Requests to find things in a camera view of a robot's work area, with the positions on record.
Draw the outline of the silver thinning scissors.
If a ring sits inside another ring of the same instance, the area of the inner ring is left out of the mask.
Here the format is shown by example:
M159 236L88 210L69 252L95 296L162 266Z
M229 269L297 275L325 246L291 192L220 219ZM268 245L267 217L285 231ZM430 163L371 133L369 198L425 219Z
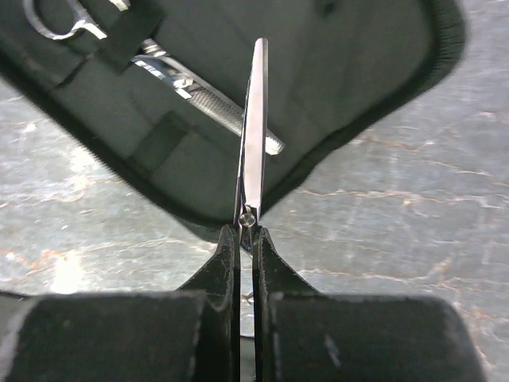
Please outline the silver thinning scissors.
M34 1L22 3L29 24L49 40L67 40L81 30L88 31L99 40L107 38L108 34L93 20L81 2L68 1L67 5L73 12L73 26L67 33L55 33L39 17ZM223 128L237 136L242 134L244 110L238 104L171 57L155 40L145 39L141 49L142 52L131 59L133 63L163 81L184 101Z

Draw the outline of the silver straight scissors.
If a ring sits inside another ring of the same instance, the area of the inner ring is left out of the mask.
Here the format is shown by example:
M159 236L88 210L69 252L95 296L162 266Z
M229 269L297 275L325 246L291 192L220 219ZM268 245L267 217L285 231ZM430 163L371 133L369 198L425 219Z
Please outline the silver straight scissors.
M235 188L234 226L238 231L239 246L249 254L253 252L255 236L260 228L266 159L267 106L268 40L261 37L254 44Z

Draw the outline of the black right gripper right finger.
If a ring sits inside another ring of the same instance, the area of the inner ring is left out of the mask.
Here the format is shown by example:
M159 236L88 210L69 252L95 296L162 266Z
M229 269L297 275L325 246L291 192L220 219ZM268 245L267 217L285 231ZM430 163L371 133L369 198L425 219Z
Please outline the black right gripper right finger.
M483 381L457 311L429 295L323 294L277 252L252 247L259 381Z

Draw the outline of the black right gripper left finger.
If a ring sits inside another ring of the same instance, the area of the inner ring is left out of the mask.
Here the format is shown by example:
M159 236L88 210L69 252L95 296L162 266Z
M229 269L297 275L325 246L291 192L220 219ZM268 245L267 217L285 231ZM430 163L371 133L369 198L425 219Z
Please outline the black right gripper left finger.
M173 291L46 294L2 307L4 381L237 381L240 256L213 256Z

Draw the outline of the black zip tool case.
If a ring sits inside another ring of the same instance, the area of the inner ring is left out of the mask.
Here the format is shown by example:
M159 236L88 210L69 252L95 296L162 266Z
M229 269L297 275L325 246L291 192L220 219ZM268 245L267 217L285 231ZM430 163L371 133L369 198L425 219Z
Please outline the black zip tool case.
M243 106L255 41L268 41L262 209L332 151L446 77L465 45L455 1L109 1L84 8L106 33L41 36L1 4L1 74L103 163L193 234L234 214L239 138L133 62L154 39Z

